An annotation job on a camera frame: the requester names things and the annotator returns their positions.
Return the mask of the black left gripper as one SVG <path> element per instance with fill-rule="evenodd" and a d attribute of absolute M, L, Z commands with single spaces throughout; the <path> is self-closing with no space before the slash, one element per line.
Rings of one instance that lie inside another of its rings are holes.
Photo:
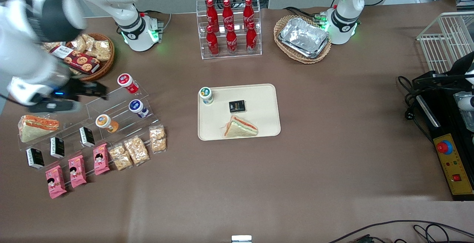
<path fill-rule="evenodd" d="M 438 73 L 432 71 L 432 77 L 420 76 L 413 79 L 415 92 L 425 92 L 428 90 L 450 90 L 452 89 L 468 89 L 468 81 L 465 73 Z"/>

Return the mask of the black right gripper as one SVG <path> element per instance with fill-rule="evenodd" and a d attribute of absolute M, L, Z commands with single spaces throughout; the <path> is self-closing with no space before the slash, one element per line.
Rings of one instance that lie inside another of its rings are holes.
<path fill-rule="evenodd" d="M 108 100 L 108 88 L 98 81 L 86 83 L 77 78 L 70 78 L 69 81 L 60 88 L 61 98 L 79 101 L 79 96 L 98 97 L 103 100 Z"/>

